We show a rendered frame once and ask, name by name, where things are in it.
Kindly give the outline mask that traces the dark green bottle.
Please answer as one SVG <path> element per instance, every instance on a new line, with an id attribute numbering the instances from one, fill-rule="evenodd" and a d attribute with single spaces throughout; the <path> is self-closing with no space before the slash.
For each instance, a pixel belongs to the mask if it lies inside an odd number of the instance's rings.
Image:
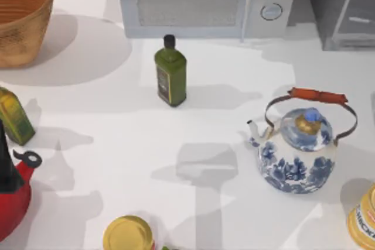
<path id="1" fill-rule="evenodd" d="M 171 107 L 186 99 L 186 57 L 176 49 L 174 35 L 163 37 L 163 48 L 154 55 L 158 95 Z"/>

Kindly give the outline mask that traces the pale microwave oven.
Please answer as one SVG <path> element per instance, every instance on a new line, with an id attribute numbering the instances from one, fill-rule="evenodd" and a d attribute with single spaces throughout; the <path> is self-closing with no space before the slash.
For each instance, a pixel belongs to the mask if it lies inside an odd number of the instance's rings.
<path id="1" fill-rule="evenodd" d="M 132 38 L 238 38 L 245 0 L 120 0 L 125 32 Z M 273 21 L 260 15 L 263 6 L 276 3 L 282 15 Z M 282 37 L 293 0 L 251 0 L 247 39 Z"/>

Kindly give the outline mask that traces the blue and white kettle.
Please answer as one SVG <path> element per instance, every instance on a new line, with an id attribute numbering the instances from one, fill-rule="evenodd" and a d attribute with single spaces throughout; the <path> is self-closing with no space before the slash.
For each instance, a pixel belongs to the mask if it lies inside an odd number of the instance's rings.
<path id="1" fill-rule="evenodd" d="M 335 166 L 339 140 L 357 126 L 337 135 L 316 108 L 296 108 L 282 118 L 265 119 L 259 133 L 253 120 L 247 122 L 249 143 L 257 150 L 257 165 L 264 180 L 285 193 L 309 194 L 319 190 Z"/>

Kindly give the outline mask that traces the microwave knob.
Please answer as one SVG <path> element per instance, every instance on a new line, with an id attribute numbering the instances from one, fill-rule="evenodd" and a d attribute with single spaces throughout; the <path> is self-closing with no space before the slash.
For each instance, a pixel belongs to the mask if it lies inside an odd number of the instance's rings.
<path id="1" fill-rule="evenodd" d="M 260 10 L 261 17 L 267 21 L 273 21 L 278 19 L 282 15 L 282 13 L 282 6 L 276 3 L 265 5 Z"/>

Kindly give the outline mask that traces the yellow lidded jar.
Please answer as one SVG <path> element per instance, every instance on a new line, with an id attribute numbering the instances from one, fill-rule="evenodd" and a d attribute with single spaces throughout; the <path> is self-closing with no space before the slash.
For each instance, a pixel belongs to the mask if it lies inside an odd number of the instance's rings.
<path id="1" fill-rule="evenodd" d="M 138 216 L 116 218 L 104 231 L 103 250 L 155 250 L 152 230 Z"/>

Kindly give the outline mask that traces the green and yellow bottle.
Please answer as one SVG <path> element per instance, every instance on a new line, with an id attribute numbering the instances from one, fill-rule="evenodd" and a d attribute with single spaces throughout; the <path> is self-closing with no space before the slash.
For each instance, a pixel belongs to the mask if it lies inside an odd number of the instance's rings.
<path id="1" fill-rule="evenodd" d="M 4 87 L 0 87 L 0 119 L 9 139 L 20 146 L 28 143 L 35 135 L 18 97 Z"/>

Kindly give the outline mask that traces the woven brown basket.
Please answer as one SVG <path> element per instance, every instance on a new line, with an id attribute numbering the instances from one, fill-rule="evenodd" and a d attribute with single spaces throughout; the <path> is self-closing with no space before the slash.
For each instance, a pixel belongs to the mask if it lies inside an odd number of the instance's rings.
<path id="1" fill-rule="evenodd" d="M 54 0 L 0 0 L 0 69 L 23 67 L 37 57 Z"/>

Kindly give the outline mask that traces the red kettle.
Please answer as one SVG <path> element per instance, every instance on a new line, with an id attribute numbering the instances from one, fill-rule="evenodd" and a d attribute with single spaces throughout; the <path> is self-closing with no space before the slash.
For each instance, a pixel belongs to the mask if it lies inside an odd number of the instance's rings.
<path id="1" fill-rule="evenodd" d="M 30 180 L 34 170 L 42 164 L 40 155 L 31 150 L 23 153 L 13 151 L 13 156 L 20 162 L 17 165 L 10 162 L 10 175 L 0 177 L 0 242 L 25 217 L 32 195 Z"/>

